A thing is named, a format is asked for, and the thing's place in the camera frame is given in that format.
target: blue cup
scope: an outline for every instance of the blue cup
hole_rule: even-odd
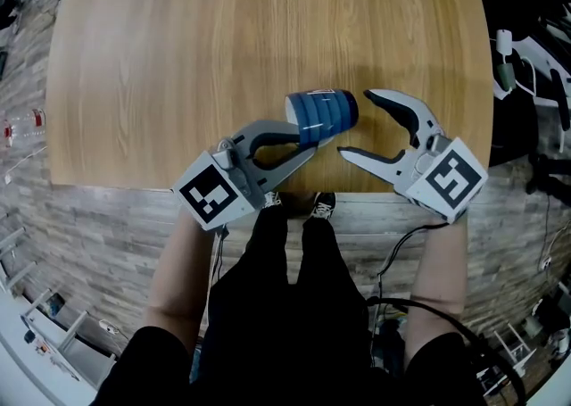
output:
[[[296,92],[285,98],[285,115],[300,131],[300,145],[324,145],[359,119],[355,97],[347,90]]]

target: clear water bottle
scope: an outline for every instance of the clear water bottle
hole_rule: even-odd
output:
[[[28,147],[46,139],[46,114],[43,110],[27,109],[4,119],[4,145]]]

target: wooden table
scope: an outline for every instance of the wooden table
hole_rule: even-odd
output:
[[[291,92],[358,98],[353,130],[288,190],[379,192],[337,145],[396,155],[408,134],[363,95],[426,101],[487,164],[492,64],[481,0],[63,0],[47,81],[55,184],[168,188],[204,149]]]

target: human arm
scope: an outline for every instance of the human arm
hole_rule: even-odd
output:
[[[208,294],[214,235],[184,208],[162,251],[145,311],[145,326],[176,336],[192,356]]]
[[[429,230],[425,250],[412,287],[411,300],[422,302],[457,318],[464,310],[468,282],[468,216]],[[409,309],[405,353],[407,364],[427,343],[456,332],[454,326],[430,311]]]

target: gray wood plank floor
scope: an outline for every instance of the gray wood plank floor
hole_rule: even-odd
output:
[[[28,1],[20,31],[0,34],[10,57],[0,81],[0,110],[44,107],[46,67],[58,0]],[[540,110],[542,148],[554,153],[556,113]],[[39,144],[36,149],[45,145]],[[0,152],[3,174],[31,149]],[[38,268],[22,284],[34,298],[47,286],[58,291],[66,306],[58,316],[69,325],[79,312],[90,318],[80,329],[86,339],[119,353],[126,341],[112,339],[97,326],[108,319],[131,336],[141,323],[153,271],[178,213],[167,191],[54,186],[47,163],[49,150],[11,172],[2,184],[0,210],[11,215],[0,224],[0,236],[22,225],[24,242],[5,260],[15,271],[29,260]],[[549,276],[537,272],[546,230],[547,197],[526,195],[531,167],[525,159],[490,170],[490,180],[469,212],[469,289],[463,321],[489,335],[508,321],[519,322],[557,281],[567,266],[571,238],[563,234],[553,246]],[[359,290],[376,291],[376,274],[385,256],[408,230],[423,224],[424,210],[391,194],[340,194],[331,222]],[[547,240],[571,219],[571,209],[551,199]],[[288,275],[295,281],[302,258],[302,219],[289,222]],[[224,249],[223,271],[240,257],[253,217],[232,224]],[[385,294],[407,297],[414,280],[423,237],[414,236],[384,281]]]

